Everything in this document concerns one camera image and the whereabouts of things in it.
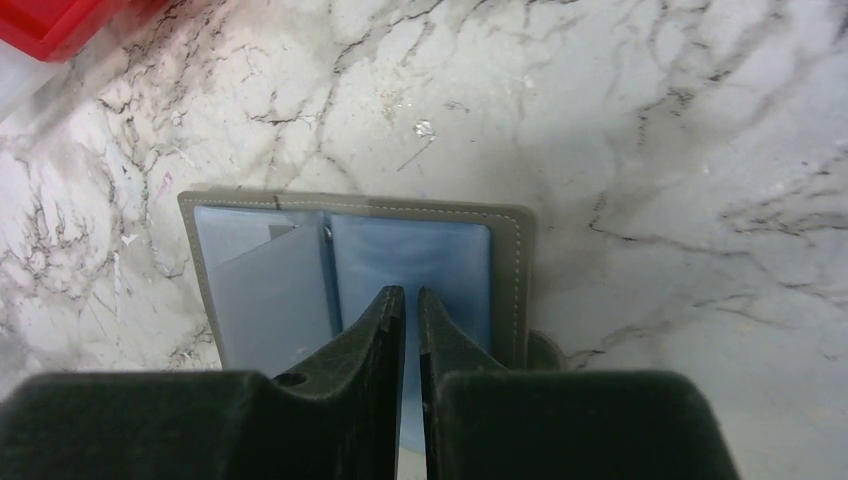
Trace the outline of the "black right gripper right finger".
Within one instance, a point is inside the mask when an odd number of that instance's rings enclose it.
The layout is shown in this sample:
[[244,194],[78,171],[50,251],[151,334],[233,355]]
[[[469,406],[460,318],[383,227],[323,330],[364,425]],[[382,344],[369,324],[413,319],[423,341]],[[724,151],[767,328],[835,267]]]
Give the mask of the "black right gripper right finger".
[[734,479],[713,411],[665,371],[510,370],[418,294],[431,479]]

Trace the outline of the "red plastic bin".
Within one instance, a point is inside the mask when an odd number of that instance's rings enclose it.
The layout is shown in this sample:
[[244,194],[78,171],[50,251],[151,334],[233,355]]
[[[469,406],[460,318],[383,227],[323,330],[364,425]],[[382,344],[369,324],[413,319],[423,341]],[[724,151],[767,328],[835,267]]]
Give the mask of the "red plastic bin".
[[130,5],[123,0],[1,0],[1,40],[38,61],[61,63]]

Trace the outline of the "grey metal card holder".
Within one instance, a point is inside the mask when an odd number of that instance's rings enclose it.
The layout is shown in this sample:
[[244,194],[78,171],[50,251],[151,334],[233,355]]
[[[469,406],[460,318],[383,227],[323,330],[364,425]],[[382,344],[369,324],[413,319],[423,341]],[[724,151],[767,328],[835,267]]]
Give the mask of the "grey metal card holder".
[[287,370],[350,328],[382,288],[403,288],[408,450],[424,449],[421,289],[503,366],[564,364],[560,348],[528,325],[536,222],[527,208],[261,191],[187,191],[178,204],[226,368]]

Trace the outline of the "white plastic bin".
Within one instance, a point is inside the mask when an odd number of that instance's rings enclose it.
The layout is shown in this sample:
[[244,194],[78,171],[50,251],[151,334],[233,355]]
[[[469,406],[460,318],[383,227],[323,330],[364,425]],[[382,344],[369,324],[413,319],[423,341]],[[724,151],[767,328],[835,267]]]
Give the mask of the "white plastic bin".
[[34,60],[1,45],[1,122],[43,125],[70,114],[113,76],[111,58],[123,40],[106,29],[66,62]]

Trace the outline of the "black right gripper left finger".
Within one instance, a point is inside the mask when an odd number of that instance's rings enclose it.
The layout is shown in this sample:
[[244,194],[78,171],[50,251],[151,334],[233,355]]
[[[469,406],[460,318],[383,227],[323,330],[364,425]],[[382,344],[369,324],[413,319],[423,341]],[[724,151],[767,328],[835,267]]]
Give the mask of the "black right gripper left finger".
[[291,369],[35,376],[1,405],[5,479],[392,479],[405,294]]

